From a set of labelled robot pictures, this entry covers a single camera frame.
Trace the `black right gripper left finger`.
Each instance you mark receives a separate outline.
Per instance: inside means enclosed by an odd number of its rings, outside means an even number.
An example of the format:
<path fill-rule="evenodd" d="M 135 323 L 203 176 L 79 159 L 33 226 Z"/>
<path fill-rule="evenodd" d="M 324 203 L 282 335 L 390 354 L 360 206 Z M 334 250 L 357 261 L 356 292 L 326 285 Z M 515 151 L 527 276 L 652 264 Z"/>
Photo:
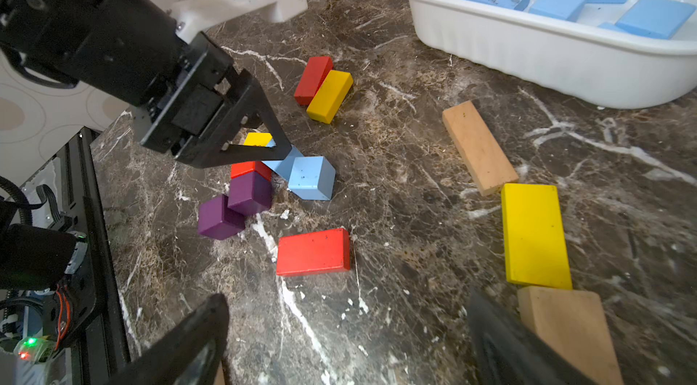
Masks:
<path fill-rule="evenodd" d="M 229 306 L 213 294 L 111 384 L 212 384 L 227 347 Z"/>

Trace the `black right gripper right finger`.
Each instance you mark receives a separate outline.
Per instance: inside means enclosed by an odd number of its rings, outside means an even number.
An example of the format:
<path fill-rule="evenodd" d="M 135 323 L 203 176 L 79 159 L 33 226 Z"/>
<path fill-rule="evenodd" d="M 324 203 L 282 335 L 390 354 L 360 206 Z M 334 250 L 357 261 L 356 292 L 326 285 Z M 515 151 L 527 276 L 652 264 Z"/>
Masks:
<path fill-rule="evenodd" d="M 479 289 L 470 291 L 468 323 L 483 384 L 593 382 Z"/>

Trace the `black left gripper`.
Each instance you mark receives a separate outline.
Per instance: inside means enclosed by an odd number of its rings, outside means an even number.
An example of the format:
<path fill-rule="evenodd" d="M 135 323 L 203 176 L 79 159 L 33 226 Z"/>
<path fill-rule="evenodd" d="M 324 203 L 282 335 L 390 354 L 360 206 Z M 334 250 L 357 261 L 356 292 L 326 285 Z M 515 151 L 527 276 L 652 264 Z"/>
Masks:
<path fill-rule="evenodd" d="M 140 108 L 142 147 L 169 152 L 176 161 L 196 168 L 283 160 L 290 154 L 292 144 L 261 83 L 247 70 L 237 73 L 232 58 L 205 33 L 185 46 L 178 70 L 165 94 Z M 231 84 L 226 95 L 217 89 L 224 80 Z M 221 150 L 213 134 L 224 114 Z M 272 134 L 274 147 L 231 144 L 242 128 L 260 125 Z"/>

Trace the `small blue cube front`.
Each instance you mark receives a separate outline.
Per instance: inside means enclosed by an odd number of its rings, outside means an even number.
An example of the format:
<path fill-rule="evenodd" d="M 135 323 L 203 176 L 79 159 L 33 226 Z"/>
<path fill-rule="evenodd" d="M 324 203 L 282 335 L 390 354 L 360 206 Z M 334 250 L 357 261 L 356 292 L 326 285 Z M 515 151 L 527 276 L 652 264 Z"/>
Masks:
<path fill-rule="evenodd" d="M 615 26 L 630 34 L 670 40 L 695 11 L 695 5 L 675 0 L 638 0 Z"/>

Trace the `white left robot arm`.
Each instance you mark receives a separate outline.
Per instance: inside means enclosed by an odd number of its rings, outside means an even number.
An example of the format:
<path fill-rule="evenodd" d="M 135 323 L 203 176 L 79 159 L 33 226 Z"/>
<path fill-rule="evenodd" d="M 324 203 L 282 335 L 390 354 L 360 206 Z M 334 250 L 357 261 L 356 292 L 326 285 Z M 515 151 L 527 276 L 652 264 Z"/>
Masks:
<path fill-rule="evenodd" d="M 260 82 L 207 30 L 306 0 L 1 0 L 1 51 L 51 89 L 86 83 L 134 111 L 139 143 L 196 168 L 282 160 L 292 150 Z"/>

